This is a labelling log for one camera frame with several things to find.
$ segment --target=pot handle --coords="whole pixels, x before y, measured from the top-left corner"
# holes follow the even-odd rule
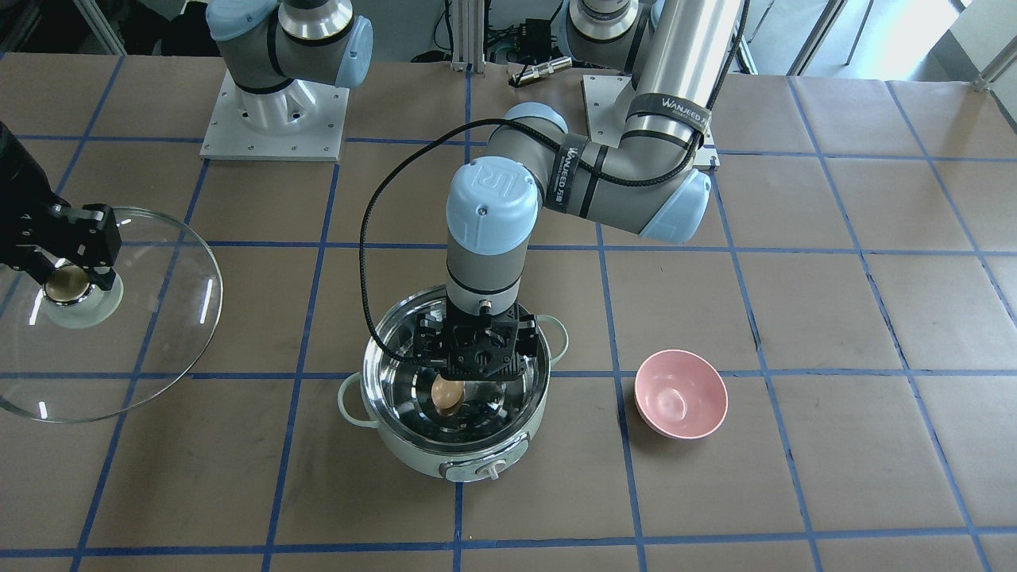
[[[561,339],[564,342],[561,347],[561,351],[557,355],[551,358],[551,365],[556,364],[561,361],[561,358],[565,356],[565,352],[569,351],[569,330],[565,330],[565,325],[561,323],[560,320],[554,318],[549,313],[539,313],[537,314],[538,323],[551,323],[558,327],[558,331],[561,332]]]
[[[357,371],[356,374],[343,380],[343,385],[339,386],[339,395],[337,396],[337,400],[339,401],[339,412],[343,414],[343,418],[345,418],[351,424],[357,425],[358,427],[377,428],[378,426],[377,421],[373,419],[367,421],[363,419],[358,419],[353,415],[351,415],[350,412],[346,410],[346,403],[344,402],[346,398],[346,390],[350,389],[350,386],[352,386],[353,384],[360,383],[362,379],[363,376],[360,375],[360,371]]]

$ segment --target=pot lid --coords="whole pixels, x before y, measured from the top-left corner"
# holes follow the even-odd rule
[[[0,407],[34,419],[111,417],[172,386],[219,323],[219,265],[187,225],[115,207],[122,246],[113,287],[59,270],[45,288],[0,266]]]

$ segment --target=bowl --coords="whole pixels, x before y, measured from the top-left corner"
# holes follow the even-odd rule
[[[666,349],[636,373],[636,407],[647,424],[671,439],[702,439],[727,416],[720,374],[695,353]]]

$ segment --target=stainless steel pot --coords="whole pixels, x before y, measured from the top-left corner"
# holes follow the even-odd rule
[[[409,353],[415,317],[444,314],[444,286],[418,292],[390,309],[377,325],[390,347]],[[560,322],[541,317],[541,322]],[[385,446],[403,462],[431,476],[458,482],[495,479],[529,448],[544,414],[547,384],[553,359],[543,332],[537,355],[529,360],[521,380],[466,382],[462,406],[442,414],[430,399],[437,371],[398,362],[369,340],[362,375],[351,376],[339,391],[339,408],[353,424],[378,431]],[[361,398],[370,420],[350,415],[343,402],[346,391],[361,382]]]

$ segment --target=silver mounting plate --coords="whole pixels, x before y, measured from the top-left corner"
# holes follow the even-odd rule
[[[613,77],[610,75],[584,75],[583,76],[583,101],[586,104],[586,125],[590,129],[590,139],[593,142],[618,147],[621,140],[621,131],[624,124],[615,120],[616,114],[612,110],[614,101],[631,81],[627,77]],[[703,147],[696,152],[693,159],[693,167],[701,171],[709,171],[711,168],[720,166],[720,155],[713,142],[713,131],[708,127],[706,130],[706,140]]]
[[[227,71],[201,144],[201,157],[228,161],[338,161],[350,91],[321,83],[306,85],[317,102],[314,118],[318,124],[308,123],[294,133],[259,133],[240,116],[238,89]]]

